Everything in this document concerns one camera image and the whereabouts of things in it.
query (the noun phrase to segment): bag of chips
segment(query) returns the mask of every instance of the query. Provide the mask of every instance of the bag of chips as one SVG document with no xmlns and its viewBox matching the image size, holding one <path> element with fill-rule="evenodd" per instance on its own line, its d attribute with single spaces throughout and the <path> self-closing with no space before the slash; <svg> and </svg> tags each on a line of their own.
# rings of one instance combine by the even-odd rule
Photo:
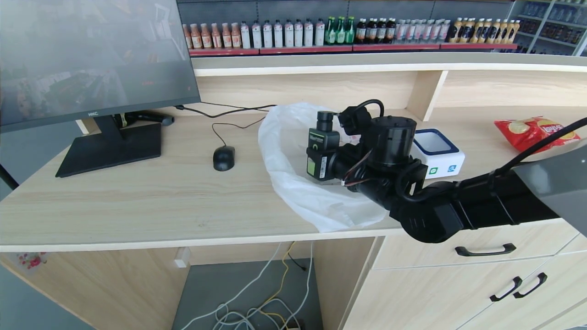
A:
<svg viewBox="0 0 587 330">
<path fill-rule="evenodd" d="M 543 117 L 532 117 L 524 120 L 496 120 L 495 125 L 505 136 L 508 142 L 519 151 L 524 151 L 536 142 L 550 136 L 552 133 L 561 130 L 564 126 Z M 581 138 L 570 132 L 556 139 L 546 147 L 538 150 L 537 153 L 548 150 L 555 146 L 562 146 L 570 142 L 578 141 Z"/>
</svg>

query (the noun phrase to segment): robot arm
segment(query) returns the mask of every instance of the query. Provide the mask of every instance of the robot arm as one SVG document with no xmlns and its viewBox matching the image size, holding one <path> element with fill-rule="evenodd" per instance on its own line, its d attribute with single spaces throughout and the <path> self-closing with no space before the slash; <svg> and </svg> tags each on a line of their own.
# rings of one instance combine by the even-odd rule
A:
<svg viewBox="0 0 587 330">
<path fill-rule="evenodd" d="M 379 117 L 371 118 L 365 108 L 371 103 L 380 106 Z M 334 115 L 346 134 L 361 135 L 357 145 L 339 147 L 338 132 L 332 131 Z M 443 242 L 464 229 L 559 217 L 511 170 L 515 162 L 476 178 L 423 187 L 428 167 L 410 157 L 415 131 L 412 119 L 383 116 L 378 100 L 339 114 L 319 112 L 316 128 L 309 132 L 308 174 L 319 181 L 342 180 L 350 191 L 388 210 L 410 236 L 424 243 Z M 553 134 L 541 143 L 557 138 Z"/>
</svg>

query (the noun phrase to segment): black drawer handle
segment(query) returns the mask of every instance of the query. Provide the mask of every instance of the black drawer handle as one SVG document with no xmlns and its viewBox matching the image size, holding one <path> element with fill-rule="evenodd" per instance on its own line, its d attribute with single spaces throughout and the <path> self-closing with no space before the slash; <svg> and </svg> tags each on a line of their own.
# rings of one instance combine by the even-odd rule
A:
<svg viewBox="0 0 587 330">
<path fill-rule="evenodd" d="M 492 295 L 491 297 L 489 297 L 489 299 L 491 299 L 491 301 L 500 301 L 503 298 L 507 297 L 510 293 L 514 292 L 517 288 L 519 288 L 520 285 L 522 285 L 522 278 L 520 278 L 519 276 L 514 277 L 513 281 L 514 281 L 514 287 L 511 290 L 509 290 L 508 292 L 506 292 L 503 296 L 501 296 L 499 298 L 496 295 Z"/>
<path fill-rule="evenodd" d="M 544 274 L 543 272 L 538 274 L 538 279 L 540 280 L 540 282 L 538 282 L 538 284 L 535 287 L 533 287 L 532 290 L 530 290 L 524 294 L 519 293 L 519 291 L 514 293 L 514 298 L 516 298 L 516 299 L 523 298 L 523 297 L 526 297 L 527 295 L 531 294 L 532 291 L 538 289 L 538 287 L 540 287 L 542 284 L 544 284 L 544 282 L 546 282 L 547 278 L 548 278 L 548 276 L 546 274 Z"/>
<path fill-rule="evenodd" d="M 463 257 L 485 257 L 487 255 L 500 255 L 500 254 L 508 254 L 514 252 L 516 249 L 514 244 L 506 243 L 504 244 L 504 250 L 499 252 L 488 252 L 488 253 L 473 253 L 465 247 L 456 247 L 454 248 L 457 251 L 458 255 L 462 255 Z"/>
</svg>

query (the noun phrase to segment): computer monitor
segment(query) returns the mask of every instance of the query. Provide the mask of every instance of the computer monitor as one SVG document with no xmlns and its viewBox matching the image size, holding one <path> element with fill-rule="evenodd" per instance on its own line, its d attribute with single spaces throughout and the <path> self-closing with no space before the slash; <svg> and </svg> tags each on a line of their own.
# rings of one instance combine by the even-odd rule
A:
<svg viewBox="0 0 587 330">
<path fill-rule="evenodd" d="M 2 0 L 0 132 L 95 118 L 57 176 L 161 155 L 161 125 L 112 115 L 197 103 L 176 0 Z"/>
</svg>

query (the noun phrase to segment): orange bottle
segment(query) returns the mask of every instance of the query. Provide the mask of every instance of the orange bottle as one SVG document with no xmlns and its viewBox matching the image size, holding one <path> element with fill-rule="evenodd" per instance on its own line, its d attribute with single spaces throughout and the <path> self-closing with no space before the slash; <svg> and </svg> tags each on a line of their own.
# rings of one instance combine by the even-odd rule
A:
<svg viewBox="0 0 587 330">
<path fill-rule="evenodd" d="M 238 23 L 232 23 L 232 47 L 240 48 L 241 45 L 241 29 L 238 27 Z"/>
<path fill-rule="evenodd" d="M 232 48 L 232 35 L 228 29 L 228 23 L 222 23 L 222 41 L 224 41 L 224 48 Z"/>
<path fill-rule="evenodd" d="M 214 48 L 222 48 L 222 36 L 218 31 L 218 24 L 212 23 L 212 44 Z"/>
<path fill-rule="evenodd" d="M 208 25 L 206 23 L 200 25 L 202 27 L 202 45 L 204 49 L 211 49 L 212 48 L 212 36 L 210 35 L 210 31 L 208 31 Z"/>
<path fill-rule="evenodd" d="M 202 36 L 200 35 L 200 31 L 198 31 L 197 24 L 190 24 L 191 29 L 191 43 L 194 45 L 194 49 L 201 49 L 202 48 Z"/>
<path fill-rule="evenodd" d="M 187 47 L 189 49 L 192 49 L 194 47 L 194 45 L 191 43 L 191 34 L 190 31 L 187 29 L 187 24 L 182 24 L 183 28 L 184 28 L 184 36 L 185 36 L 185 42 L 187 43 Z"/>
</svg>

